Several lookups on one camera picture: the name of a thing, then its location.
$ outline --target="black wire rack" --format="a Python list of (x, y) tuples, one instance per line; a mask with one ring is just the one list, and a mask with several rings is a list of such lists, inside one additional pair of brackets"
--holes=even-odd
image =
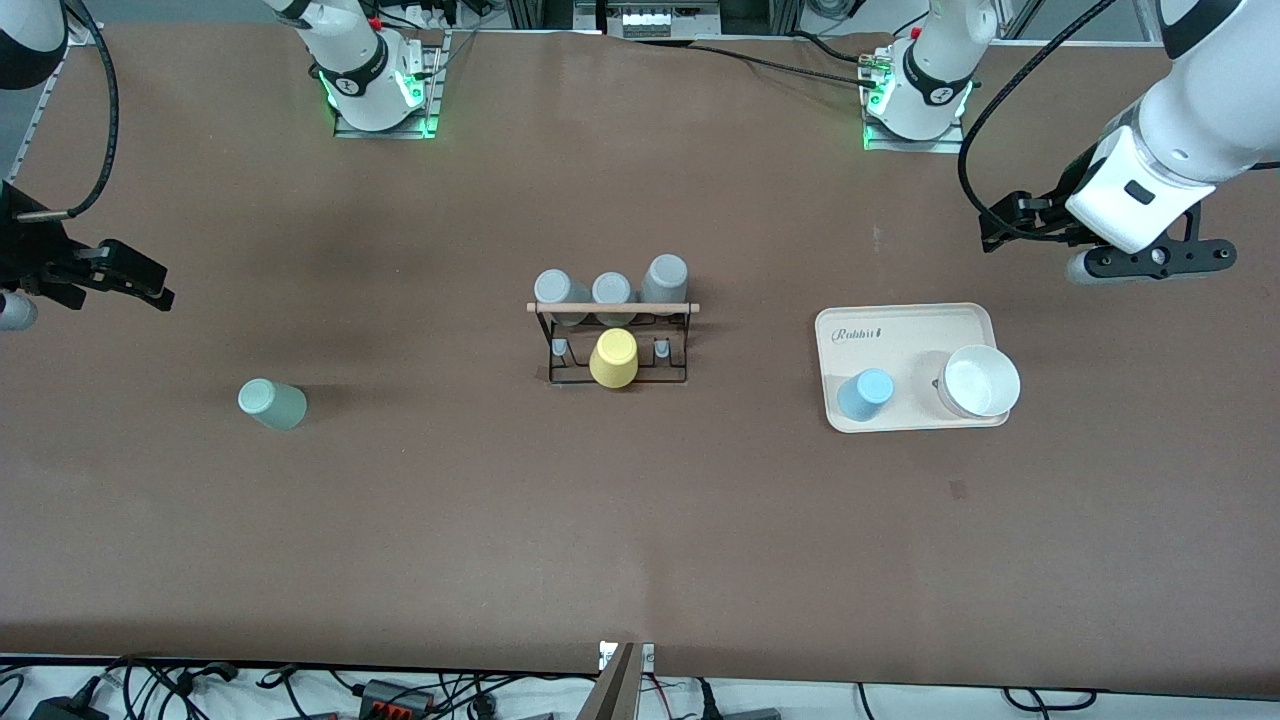
[[(547, 341), (547, 379), (552, 384), (594, 383), (590, 359), (596, 340), (605, 325), (596, 314), (632, 314), (635, 318), (621, 325), (636, 338), (639, 369), (632, 383), (684, 383), (689, 380), (689, 327), (701, 307), (696, 302), (530, 302), (529, 313), (538, 318)], [(581, 323), (566, 325), (557, 315), (586, 314)], [(659, 343), (667, 343), (664, 357), (658, 356)], [(557, 354), (557, 345), (562, 345)]]

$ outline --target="tray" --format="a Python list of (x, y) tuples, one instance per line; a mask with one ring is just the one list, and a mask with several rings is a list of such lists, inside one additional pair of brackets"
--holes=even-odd
[[(966, 345), (996, 347), (991, 315), (973, 302), (829, 307), (814, 320), (827, 421), (842, 433), (992, 428), (1009, 414), (961, 418), (942, 406), (934, 380), (947, 357)], [(836, 405), (845, 380), (868, 368), (893, 378), (893, 398), (865, 423)]]

